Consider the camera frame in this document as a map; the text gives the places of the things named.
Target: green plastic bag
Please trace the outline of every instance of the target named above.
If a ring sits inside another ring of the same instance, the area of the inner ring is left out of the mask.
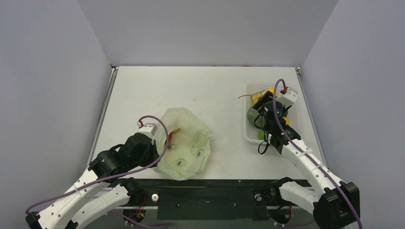
[[[169,147],[153,169],[173,180],[187,180],[203,170],[210,155],[212,131],[186,108],[169,108],[161,118],[172,134]],[[166,135],[158,124],[155,134],[158,154],[163,152]]]

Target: white basket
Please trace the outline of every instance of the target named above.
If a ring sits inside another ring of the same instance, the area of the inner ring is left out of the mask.
[[[279,84],[280,86],[278,87],[277,91],[280,91],[283,89],[282,84]],[[274,87],[274,83],[254,83],[254,84],[249,84],[246,87],[246,94],[253,94],[256,92],[260,92],[263,90],[267,90],[269,87]],[[259,129],[251,125],[248,120],[247,120],[247,110],[252,106],[250,103],[250,97],[245,96],[242,97],[244,101],[244,109],[243,109],[243,129],[244,129],[244,137],[245,139],[252,144],[260,144],[263,142],[263,140],[259,140],[257,137],[257,134],[259,133]],[[293,109],[294,106],[292,106],[291,109],[288,110],[288,119],[291,124],[296,123],[297,121],[297,113],[295,112],[295,109]]]

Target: green lime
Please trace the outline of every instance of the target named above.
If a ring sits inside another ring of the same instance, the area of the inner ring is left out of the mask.
[[[259,140],[263,140],[265,139],[265,132],[263,130],[259,131],[259,133],[257,134],[257,138]]]

